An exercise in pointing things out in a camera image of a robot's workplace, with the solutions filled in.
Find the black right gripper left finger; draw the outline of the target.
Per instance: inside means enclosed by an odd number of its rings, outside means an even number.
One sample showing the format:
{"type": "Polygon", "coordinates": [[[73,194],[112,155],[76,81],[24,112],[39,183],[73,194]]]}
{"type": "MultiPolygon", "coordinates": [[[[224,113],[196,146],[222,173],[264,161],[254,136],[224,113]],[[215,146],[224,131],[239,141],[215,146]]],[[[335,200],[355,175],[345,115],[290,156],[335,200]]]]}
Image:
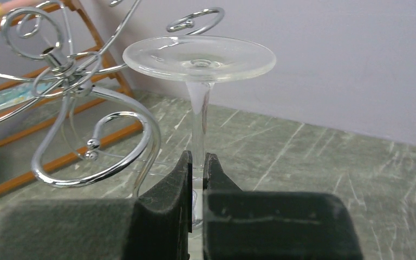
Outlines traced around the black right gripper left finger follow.
{"type": "Polygon", "coordinates": [[[24,200],[0,210],[0,259],[187,259],[192,156],[136,198],[24,200]]]}

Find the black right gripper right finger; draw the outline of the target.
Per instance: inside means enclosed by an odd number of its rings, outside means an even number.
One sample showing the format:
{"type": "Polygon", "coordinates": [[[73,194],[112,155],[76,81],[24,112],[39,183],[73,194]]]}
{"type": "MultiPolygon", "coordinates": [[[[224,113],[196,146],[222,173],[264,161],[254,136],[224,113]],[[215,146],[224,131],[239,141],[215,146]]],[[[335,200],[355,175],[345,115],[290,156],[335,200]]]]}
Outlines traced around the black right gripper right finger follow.
{"type": "Polygon", "coordinates": [[[342,200],[321,192],[244,191],[205,157],[205,259],[363,259],[342,200]]]}

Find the clear wine glass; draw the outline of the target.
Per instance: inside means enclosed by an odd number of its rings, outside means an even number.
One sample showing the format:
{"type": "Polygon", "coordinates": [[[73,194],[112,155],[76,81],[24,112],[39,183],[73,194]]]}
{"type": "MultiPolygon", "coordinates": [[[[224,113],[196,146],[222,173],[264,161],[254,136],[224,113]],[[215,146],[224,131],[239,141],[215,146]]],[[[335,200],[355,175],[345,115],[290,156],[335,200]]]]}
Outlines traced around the clear wine glass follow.
{"type": "Polygon", "coordinates": [[[216,83],[261,76],[276,64],[267,47],[220,36],[167,36],[135,42],[122,54],[125,63],[147,76],[184,82],[192,106],[192,227],[203,223],[203,171],[210,91],[216,83]]]}

